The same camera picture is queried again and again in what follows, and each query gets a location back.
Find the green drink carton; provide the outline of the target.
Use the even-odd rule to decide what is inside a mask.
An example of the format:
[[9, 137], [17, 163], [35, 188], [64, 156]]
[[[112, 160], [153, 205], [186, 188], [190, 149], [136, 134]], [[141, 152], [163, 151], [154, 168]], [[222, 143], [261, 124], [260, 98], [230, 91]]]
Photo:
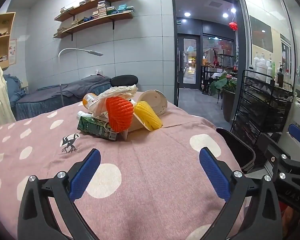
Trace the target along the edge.
[[117, 140], [117, 133], [112, 130], [108, 122], [95, 119], [89, 115], [82, 115], [78, 118], [77, 129], [98, 138], [110, 141]]

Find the orange white plastic bottle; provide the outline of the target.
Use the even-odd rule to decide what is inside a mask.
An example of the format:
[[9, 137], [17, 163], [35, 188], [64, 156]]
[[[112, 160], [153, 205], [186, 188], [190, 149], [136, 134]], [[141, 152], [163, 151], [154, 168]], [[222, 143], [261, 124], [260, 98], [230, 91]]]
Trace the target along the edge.
[[91, 105], [93, 103], [95, 103], [97, 100], [97, 95], [94, 94], [94, 93], [88, 93], [86, 94], [83, 99], [82, 99], [82, 103], [83, 103], [83, 106], [88, 109], [89, 107], [91, 107]]

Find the orange foam fruit net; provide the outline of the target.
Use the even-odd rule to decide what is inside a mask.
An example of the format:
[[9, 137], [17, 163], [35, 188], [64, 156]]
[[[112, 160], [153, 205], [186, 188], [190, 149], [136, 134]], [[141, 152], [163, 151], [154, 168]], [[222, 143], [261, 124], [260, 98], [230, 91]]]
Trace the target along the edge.
[[116, 133], [129, 129], [134, 113], [133, 104], [119, 96], [106, 99], [109, 124]]

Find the white paper bowl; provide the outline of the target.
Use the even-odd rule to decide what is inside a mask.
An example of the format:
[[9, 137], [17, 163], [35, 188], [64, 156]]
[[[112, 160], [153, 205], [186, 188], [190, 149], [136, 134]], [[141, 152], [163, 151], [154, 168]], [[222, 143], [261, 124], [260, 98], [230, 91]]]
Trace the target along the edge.
[[148, 90], [143, 92], [138, 98], [138, 102], [140, 101], [147, 102], [158, 116], [163, 115], [168, 107], [166, 96], [158, 90]]

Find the yellow foam fruit net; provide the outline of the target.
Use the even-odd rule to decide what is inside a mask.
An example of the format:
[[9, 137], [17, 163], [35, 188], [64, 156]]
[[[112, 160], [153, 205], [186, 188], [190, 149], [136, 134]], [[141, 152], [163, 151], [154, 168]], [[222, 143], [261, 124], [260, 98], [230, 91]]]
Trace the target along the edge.
[[134, 114], [149, 131], [154, 131], [162, 127], [161, 119], [145, 101], [140, 101], [134, 106]]

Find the white plastic bag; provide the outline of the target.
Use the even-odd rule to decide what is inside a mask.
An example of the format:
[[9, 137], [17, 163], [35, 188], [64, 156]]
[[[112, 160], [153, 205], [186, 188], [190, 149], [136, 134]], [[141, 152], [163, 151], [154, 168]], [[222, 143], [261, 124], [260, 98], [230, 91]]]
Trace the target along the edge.
[[106, 101], [108, 99], [119, 97], [129, 100], [136, 94], [137, 91], [138, 87], [136, 85], [111, 87], [99, 95], [93, 93], [86, 94], [82, 102], [83, 106], [92, 113], [94, 117], [97, 117], [107, 111]]

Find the brown plastic trash bin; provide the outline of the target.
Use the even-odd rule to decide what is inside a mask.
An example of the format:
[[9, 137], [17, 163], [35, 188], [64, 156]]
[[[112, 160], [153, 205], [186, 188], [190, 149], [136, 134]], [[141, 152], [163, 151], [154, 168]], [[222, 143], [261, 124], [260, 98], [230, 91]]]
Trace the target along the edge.
[[255, 164], [256, 154], [255, 151], [235, 136], [233, 133], [229, 132], [224, 128], [217, 128], [217, 133], [219, 133], [225, 140], [228, 148], [233, 153], [234, 158], [238, 162], [242, 172], [244, 174], [249, 173]]

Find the dark pump bottle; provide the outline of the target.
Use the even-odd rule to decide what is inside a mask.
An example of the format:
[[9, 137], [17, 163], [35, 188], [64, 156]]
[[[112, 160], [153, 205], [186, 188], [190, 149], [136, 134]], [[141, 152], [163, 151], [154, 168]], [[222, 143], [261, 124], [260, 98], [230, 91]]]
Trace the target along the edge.
[[284, 80], [284, 74], [282, 72], [282, 68], [279, 68], [279, 71], [277, 72], [277, 84], [280, 88], [283, 87], [283, 80]]

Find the white large bottle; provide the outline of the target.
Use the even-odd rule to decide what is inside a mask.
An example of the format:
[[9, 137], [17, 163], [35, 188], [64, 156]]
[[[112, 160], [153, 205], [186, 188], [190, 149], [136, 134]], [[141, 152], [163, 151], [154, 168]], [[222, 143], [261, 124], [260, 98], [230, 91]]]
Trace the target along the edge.
[[264, 58], [264, 53], [262, 53], [260, 57], [255, 57], [255, 71], [255, 77], [258, 80], [266, 81], [267, 66], [266, 59]]

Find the green potted plant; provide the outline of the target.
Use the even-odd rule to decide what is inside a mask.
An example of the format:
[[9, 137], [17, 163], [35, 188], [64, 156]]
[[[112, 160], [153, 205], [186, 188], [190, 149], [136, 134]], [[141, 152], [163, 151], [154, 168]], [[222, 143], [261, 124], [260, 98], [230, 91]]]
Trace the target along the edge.
[[229, 72], [223, 72], [219, 79], [214, 80], [210, 85], [212, 95], [220, 92], [222, 95], [222, 111], [227, 122], [231, 120], [232, 109], [237, 88], [237, 78]]

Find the blue massage bed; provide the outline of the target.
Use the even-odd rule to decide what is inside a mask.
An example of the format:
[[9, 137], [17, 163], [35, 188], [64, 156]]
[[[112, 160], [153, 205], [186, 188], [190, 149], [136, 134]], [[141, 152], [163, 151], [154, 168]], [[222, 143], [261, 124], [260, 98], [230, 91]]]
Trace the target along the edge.
[[61, 85], [47, 86], [27, 94], [21, 81], [10, 74], [4, 75], [13, 115], [17, 121], [55, 111], [82, 101], [88, 93], [101, 94], [111, 87], [111, 78], [91, 75]]

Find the red hanging ornament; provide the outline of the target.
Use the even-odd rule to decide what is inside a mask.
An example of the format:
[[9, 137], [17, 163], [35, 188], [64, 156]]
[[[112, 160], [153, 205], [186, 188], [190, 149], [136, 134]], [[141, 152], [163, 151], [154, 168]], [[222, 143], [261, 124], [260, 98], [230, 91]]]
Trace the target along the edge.
[[236, 19], [236, 13], [232, 12], [232, 20], [229, 23], [229, 27], [232, 31], [238, 31], [238, 25], [237, 25], [237, 22], [235, 21], [235, 19]]

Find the glass double door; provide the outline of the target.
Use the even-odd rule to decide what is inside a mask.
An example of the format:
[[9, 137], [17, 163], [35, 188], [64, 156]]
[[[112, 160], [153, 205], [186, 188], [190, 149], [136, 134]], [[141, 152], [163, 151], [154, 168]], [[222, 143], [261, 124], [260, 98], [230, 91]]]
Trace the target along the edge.
[[178, 35], [178, 83], [179, 88], [199, 88], [200, 37]]

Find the wooden corner cabinet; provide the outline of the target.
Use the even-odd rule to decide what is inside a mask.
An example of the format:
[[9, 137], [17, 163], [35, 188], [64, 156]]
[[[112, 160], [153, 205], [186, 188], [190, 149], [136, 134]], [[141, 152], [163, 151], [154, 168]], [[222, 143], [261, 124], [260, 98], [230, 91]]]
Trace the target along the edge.
[[9, 67], [8, 52], [15, 12], [0, 14], [0, 67], [5, 70]]

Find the lower wooden wall shelf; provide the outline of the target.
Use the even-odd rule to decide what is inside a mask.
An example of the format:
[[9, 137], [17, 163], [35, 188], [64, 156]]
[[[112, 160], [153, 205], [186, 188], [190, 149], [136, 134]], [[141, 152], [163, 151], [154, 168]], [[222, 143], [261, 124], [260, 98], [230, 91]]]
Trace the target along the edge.
[[118, 13], [118, 14], [104, 16], [102, 18], [96, 18], [96, 19], [78, 24], [71, 28], [65, 29], [64, 31], [62, 31], [60, 33], [56, 33], [55, 35], [53, 35], [53, 38], [64, 38], [68, 35], [73, 36], [74, 33], [77, 33], [84, 29], [88, 29], [88, 28], [91, 28], [91, 27], [94, 27], [97, 25], [102, 25], [102, 24], [109, 23], [109, 22], [111, 22], [113, 24], [113, 29], [114, 29], [115, 21], [128, 20], [128, 19], [132, 19], [133, 17], [134, 17], [133, 12], [125, 11], [125, 12]]

